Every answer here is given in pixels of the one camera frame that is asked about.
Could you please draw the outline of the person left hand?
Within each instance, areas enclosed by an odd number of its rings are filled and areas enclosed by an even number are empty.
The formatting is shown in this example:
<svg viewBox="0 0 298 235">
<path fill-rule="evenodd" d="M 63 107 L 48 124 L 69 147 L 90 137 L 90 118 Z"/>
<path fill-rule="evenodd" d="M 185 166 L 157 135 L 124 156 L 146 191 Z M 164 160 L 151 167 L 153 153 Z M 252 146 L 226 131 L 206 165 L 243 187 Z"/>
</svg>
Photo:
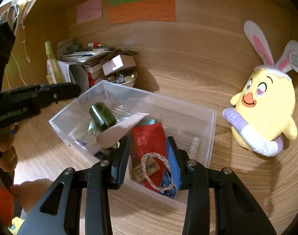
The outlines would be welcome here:
<svg viewBox="0 0 298 235">
<path fill-rule="evenodd" d="M 15 135 L 12 131 L 14 129 L 15 124 L 0 129 L 0 168 L 8 173 L 13 173 L 18 163 L 18 156 L 13 146 Z"/>
</svg>

